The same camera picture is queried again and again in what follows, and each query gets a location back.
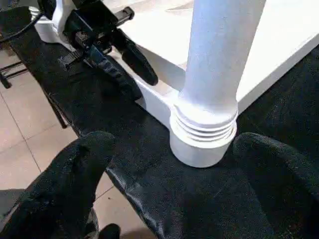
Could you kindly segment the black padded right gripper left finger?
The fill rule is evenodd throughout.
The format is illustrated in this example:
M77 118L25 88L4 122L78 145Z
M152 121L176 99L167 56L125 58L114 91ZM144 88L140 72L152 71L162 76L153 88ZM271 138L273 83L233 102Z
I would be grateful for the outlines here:
M94 239L97 186L115 137L94 131L64 147L4 216L2 239Z

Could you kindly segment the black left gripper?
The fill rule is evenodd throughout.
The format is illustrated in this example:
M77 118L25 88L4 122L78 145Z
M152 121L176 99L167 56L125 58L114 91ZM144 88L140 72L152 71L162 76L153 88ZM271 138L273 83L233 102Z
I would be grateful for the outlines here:
M141 98L142 93L131 75L112 56L103 53L114 46L123 61L146 83L152 86L158 83L158 76L147 58L119 29L133 19L133 10L125 7L113 13L101 0L75 0L74 4L63 30L71 51L83 53L90 49L90 64L104 72L123 96L131 101Z

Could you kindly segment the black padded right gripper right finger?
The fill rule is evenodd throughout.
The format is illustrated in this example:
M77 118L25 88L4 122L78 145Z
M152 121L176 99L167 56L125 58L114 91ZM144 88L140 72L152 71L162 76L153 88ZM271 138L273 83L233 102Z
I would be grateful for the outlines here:
M319 237L319 170L295 148L246 132L233 143L245 172L278 239Z

